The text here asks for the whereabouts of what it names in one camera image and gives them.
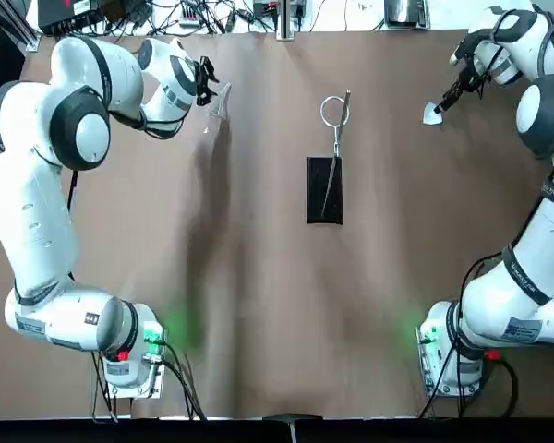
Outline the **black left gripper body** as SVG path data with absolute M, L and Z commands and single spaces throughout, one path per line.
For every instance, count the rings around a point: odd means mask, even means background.
M 206 105 L 207 102 L 207 92 L 204 88 L 204 78 L 205 78 L 205 69 L 204 69 L 205 58 L 201 57 L 198 62 L 195 63 L 195 76 L 196 76 L 196 99 L 197 105 Z

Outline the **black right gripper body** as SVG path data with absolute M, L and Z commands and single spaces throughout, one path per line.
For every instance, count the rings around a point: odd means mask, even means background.
M 481 91 L 487 75 L 487 67 L 475 57 L 463 59 L 464 67 L 458 76 L 460 91 Z

